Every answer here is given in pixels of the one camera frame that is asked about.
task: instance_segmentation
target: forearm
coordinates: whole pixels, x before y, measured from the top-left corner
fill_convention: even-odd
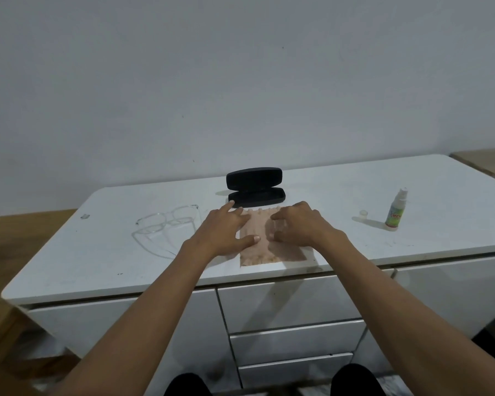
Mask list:
[[[66,377],[55,395],[142,395],[211,258],[204,247],[186,242],[169,267]]]
[[[317,249],[415,394],[495,394],[491,356],[387,277],[349,241],[340,242],[340,236],[329,234]]]

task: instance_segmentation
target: left hand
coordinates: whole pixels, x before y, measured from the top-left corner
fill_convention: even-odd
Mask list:
[[[248,235],[237,239],[238,230],[249,221],[251,215],[241,215],[243,208],[229,212],[234,202],[229,202],[219,210],[209,212],[207,218],[189,240],[195,247],[209,252],[211,259],[218,255],[239,253],[256,244],[260,236]]]

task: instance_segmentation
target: hand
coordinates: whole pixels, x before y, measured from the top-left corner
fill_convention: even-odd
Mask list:
[[[321,242],[332,234],[342,240],[346,239],[344,232],[334,229],[319,211],[312,210],[307,202],[283,207],[273,214],[271,219],[286,220],[287,228],[273,235],[273,239],[277,242],[319,249]]]
[[[219,210],[209,212],[190,242],[195,247],[202,247],[210,254],[211,259],[218,255],[239,253],[254,245],[260,240],[260,236],[248,235],[237,239],[236,234],[244,224],[249,221],[251,215],[241,215],[243,208],[237,208],[229,212],[234,202],[229,202]]]

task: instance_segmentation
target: spray bottle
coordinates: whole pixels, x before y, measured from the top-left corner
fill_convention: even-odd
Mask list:
[[[385,221],[385,225],[390,231],[395,231],[398,229],[403,211],[405,210],[405,203],[407,202],[407,192],[407,188],[402,187],[390,205],[389,215]]]

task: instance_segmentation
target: black pants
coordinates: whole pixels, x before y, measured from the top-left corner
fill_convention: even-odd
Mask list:
[[[332,378],[330,396],[385,396],[374,374],[359,364],[341,368]],[[196,374],[178,375],[165,391],[165,396],[211,396],[204,381]]]

